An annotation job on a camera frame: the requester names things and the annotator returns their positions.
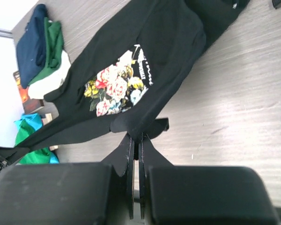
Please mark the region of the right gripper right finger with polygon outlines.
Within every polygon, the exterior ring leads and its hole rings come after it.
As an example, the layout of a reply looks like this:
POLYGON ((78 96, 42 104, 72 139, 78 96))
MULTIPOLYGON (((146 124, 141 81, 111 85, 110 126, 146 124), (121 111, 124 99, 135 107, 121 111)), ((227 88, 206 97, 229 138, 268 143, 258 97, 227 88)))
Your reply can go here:
POLYGON ((140 214, 147 225, 277 225, 261 177, 246 166, 177 166, 139 143, 140 214))

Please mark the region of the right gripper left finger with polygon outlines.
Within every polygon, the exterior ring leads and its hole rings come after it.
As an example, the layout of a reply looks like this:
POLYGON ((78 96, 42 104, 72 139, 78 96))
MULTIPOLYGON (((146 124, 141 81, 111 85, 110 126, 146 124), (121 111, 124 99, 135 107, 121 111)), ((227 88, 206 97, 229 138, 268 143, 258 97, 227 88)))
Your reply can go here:
POLYGON ((0 225, 125 225, 133 219, 126 135, 101 162, 16 165, 0 174, 0 225))

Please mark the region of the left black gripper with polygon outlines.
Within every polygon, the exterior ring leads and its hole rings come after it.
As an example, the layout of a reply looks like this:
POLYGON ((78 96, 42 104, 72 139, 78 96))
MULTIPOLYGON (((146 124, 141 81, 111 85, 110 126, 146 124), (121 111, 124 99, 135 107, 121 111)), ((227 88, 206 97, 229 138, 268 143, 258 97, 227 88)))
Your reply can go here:
POLYGON ((0 172, 8 166, 17 164, 29 152, 29 148, 0 147, 0 172))

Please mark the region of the black t shirt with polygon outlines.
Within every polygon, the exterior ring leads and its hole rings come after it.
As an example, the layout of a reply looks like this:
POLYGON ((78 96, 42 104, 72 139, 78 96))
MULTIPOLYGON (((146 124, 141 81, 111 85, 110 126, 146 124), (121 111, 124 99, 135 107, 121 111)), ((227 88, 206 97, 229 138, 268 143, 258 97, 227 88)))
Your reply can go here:
POLYGON ((247 5, 246 0, 130 1, 94 35, 62 86, 45 95, 59 116, 18 147, 81 143, 109 132, 138 138, 247 5))

